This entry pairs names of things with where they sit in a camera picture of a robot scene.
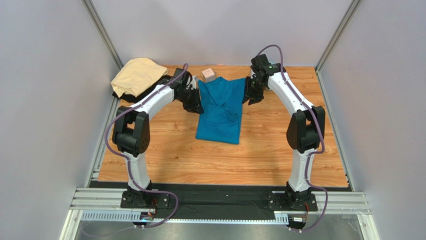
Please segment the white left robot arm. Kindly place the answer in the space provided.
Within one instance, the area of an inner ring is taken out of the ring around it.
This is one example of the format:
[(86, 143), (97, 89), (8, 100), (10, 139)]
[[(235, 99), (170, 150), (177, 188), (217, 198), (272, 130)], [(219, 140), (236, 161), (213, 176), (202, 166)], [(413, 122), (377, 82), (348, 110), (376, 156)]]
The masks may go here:
[(172, 76), (162, 77), (143, 99), (130, 107), (121, 106), (116, 112), (111, 139), (125, 159), (129, 178), (127, 190), (121, 197), (121, 208), (168, 207), (170, 193), (152, 189), (146, 151), (151, 141), (152, 118), (173, 101), (181, 102), (189, 113), (204, 113), (196, 80), (182, 68), (177, 68)]

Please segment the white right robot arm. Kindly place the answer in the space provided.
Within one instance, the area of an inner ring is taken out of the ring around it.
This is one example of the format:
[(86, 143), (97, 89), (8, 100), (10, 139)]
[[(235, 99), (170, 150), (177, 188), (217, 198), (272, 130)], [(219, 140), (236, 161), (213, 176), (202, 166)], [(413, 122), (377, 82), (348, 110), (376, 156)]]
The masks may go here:
[(251, 75), (245, 79), (243, 102), (250, 105), (264, 98), (266, 89), (272, 90), (290, 114), (286, 139), (293, 150), (290, 178), (281, 197), (292, 210), (304, 208), (312, 197), (310, 182), (313, 158), (324, 144), (325, 109), (314, 106), (296, 88), (279, 63), (252, 63)]

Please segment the blue t shirt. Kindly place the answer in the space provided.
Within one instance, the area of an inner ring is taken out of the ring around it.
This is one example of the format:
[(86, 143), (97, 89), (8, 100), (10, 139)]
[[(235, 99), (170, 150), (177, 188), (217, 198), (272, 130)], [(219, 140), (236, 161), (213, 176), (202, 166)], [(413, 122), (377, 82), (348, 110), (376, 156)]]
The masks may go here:
[(195, 138), (238, 145), (243, 115), (245, 79), (218, 77), (210, 82), (198, 81), (201, 106)]

